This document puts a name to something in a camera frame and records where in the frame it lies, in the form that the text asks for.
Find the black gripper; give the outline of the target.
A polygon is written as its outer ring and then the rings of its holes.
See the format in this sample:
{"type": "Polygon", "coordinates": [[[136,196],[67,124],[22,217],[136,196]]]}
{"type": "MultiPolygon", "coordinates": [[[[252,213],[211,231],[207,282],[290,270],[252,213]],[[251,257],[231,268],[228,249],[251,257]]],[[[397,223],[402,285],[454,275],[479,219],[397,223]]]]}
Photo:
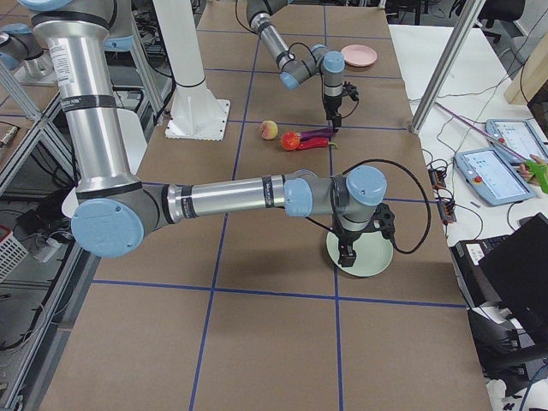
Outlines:
{"type": "Polygon", "coordinates": [[[333,216],[332,222],[339,252],[337,263],[342,268],[354,266],[356,261],[354,243],[362,234],[379,232],[385,240],[394,241],[394,213],[385,203],[380,203],[372,215],[362,222],[337,214],[333,216]]]}
{"type": "Polygon", "coordinates": [[[336,134],[342,126],[342,115],[339,113],[342,101],[342,97],[322,97],[326,119],[331,120],[333,134],[336,134]]]}

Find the person hand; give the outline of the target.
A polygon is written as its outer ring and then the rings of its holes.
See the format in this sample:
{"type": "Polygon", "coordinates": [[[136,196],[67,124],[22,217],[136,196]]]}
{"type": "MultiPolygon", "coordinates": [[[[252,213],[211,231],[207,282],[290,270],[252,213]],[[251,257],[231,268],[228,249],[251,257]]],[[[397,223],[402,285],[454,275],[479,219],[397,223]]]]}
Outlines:
{"type": "MultiPolygon", "coordinates": [[[[543,158],[540,158],[539,156],[536,156],[534,154],[530,155],[530,158],[536,163],[541,165],[547,165],[546,161],[543,158]]],[[[530,170],[530,168],[526,164],[520,164],[517,169],[519,175],[521,178],[528,182],[529,184],[532,184],[534,186],[539,185],[539,179],[537,176],[534,176],[530,170]]]]}

